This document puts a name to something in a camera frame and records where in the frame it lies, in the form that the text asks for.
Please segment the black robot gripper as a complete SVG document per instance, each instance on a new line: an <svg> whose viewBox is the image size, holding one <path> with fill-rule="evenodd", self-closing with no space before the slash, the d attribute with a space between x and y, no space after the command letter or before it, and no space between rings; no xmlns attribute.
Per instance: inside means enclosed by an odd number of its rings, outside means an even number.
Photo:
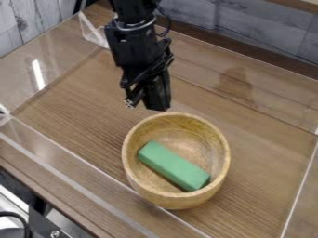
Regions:
<svg viewBox="0 0 318 238"><path fill-rule="evenodd" d="M115 65L123 71L119 86L127 94L127 107L134 108L143 100L149 110L165 112L171 103L171 39L158 39L154 23L142 28L129 28L118 19L105 26L105 33Z"/></svg>

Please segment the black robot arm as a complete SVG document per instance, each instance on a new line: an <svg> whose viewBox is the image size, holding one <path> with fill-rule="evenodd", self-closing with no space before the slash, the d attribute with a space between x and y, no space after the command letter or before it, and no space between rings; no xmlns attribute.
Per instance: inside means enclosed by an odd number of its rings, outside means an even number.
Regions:
<svg viewBox="0 0 318 238"><path fill-rule="evenodd" d="M165 112L170 108L171 91L169 66L174 61L167 29L155 31L161 0L110 0L117 16L105 26L105 34L115 65L123 74L119 82L126 91L126 103L134 108L139 102L149 110Z"/></svg>

